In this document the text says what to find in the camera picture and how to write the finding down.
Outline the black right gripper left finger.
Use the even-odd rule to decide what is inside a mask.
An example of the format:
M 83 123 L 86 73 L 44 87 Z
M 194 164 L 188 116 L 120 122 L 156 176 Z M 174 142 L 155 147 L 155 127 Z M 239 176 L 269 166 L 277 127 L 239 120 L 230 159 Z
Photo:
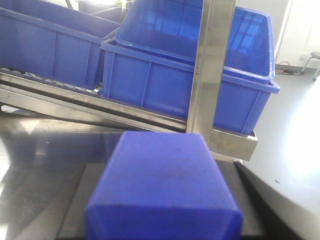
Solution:
M 105 169 L 104 163 L 87 163 L 81 167 L 71 200 L 60 224 L 57 240 L 84 240 L 85 208 Z

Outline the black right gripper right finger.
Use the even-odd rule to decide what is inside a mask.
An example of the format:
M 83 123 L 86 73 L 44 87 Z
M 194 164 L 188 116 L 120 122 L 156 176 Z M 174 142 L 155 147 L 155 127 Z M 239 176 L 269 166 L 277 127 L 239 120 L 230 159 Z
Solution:
M 243 213 L 242 240 L 301 239 L 267 205 L 239 163 L 218 160 L 217 164 Z

